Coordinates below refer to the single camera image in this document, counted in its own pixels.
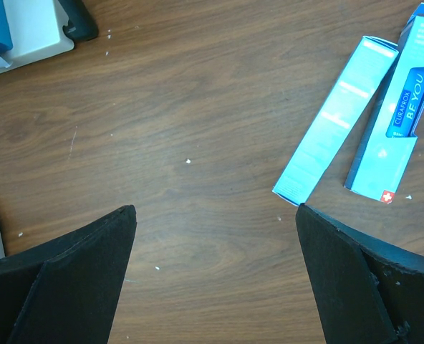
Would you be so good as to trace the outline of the light blue toothpaste box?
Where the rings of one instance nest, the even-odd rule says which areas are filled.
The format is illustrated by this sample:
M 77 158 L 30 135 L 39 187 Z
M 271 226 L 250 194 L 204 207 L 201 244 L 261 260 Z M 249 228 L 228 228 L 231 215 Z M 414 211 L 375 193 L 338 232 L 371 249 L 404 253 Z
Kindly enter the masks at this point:
M 272 192 L 299 206 L 308 200 L 399 54 L 396 43 L 363 36 Z

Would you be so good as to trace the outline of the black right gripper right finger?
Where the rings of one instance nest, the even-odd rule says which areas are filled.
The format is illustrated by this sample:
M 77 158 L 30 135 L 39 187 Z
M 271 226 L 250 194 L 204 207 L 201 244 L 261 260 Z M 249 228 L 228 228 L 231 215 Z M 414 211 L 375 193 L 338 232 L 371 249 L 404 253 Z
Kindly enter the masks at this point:
M 305 204 L 296 226 L 327 343 L 424 343 L 424 256 Z

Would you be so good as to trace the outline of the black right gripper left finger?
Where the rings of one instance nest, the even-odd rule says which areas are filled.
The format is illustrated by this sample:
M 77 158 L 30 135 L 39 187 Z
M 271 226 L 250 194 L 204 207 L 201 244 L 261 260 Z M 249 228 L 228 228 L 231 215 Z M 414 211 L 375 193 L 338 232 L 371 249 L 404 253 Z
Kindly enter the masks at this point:
M 107 343 L 133 247 L 133 205 L 0 259 L 0 343 Z

